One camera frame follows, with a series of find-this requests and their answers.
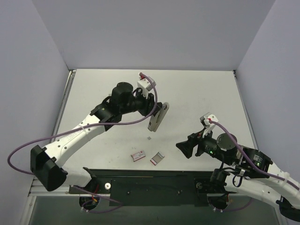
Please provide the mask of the grey black stapler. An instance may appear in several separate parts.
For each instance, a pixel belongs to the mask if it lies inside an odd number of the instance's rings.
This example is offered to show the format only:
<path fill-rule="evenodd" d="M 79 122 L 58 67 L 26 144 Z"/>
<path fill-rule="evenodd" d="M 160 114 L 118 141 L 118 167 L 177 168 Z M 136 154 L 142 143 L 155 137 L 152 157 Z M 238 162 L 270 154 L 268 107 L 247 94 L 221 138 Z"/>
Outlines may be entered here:
<path fill-rule="evenodd" d="M 149 124 L 148 130 L 151 132 L 156 132 L 158 127 L 160 126 L 161 122 L 163 121 L 167 111 L 169 110 L 169 103 L 168 102 L 158 102 L 154 113 L 152 114 Z"/>

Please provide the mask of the staple box tray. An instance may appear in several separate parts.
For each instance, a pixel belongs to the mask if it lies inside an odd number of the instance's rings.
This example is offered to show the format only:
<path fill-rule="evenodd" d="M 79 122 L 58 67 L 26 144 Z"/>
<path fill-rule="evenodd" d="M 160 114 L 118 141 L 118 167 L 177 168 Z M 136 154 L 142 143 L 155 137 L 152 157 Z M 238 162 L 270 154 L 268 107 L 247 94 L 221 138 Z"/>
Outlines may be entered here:
<path fill-rule="evenodd" d="M 162 161 L 163 159 L 165 158 L 164 154 L 161 153 L 161 152 L 158 152 L 155 156 L 153 156 L 151 159 L 150 159 L 150 162 L 153 164 L 153 165 L 157 165 L 160 161 Z"/>

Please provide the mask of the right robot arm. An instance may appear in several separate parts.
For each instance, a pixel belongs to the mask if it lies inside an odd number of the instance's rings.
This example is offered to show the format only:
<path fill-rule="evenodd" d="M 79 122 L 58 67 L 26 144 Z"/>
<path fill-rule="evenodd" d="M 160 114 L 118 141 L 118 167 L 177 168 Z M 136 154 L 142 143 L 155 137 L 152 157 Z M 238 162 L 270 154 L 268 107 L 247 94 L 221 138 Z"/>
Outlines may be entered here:
<path fill-rule="evenodd" d="M 186 158 L 206 153 L 221 162 L 210 177 L 210 188 L 237 193 L 265 202 L 284 217 L 300 220 L 300 184 L 264 153 L 237 143 L 234 135 L 193 133 L 176 147 Z"/>

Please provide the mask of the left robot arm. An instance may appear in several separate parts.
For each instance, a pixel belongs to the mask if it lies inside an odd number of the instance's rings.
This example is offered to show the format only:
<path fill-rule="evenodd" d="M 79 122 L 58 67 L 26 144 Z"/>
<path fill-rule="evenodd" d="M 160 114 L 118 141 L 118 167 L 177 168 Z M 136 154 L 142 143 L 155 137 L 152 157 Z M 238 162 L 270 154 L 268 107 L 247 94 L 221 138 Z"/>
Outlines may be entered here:
<path fill-rule="evenodd" d="M 67 160 L 96 136 L 120 123 L 122 116 L 139 112 L 150 115 L 149 131 L 155 132 L 164 117 L 167 103 L 155 101 L 150 93 L 150 83 L 145 79 L 138 82 L 137 89 L 127 82 L 120 82 L 110 96 L 97 105 L 74 129 L 57 141 L 44 147 L 36 145 L 30 151 L 30 169 L 47 191 L 54 191 L 63 184 L 77 185 L 86 192 L 96 189 L 96 180 L 86 169 L 68 171 Z"/>

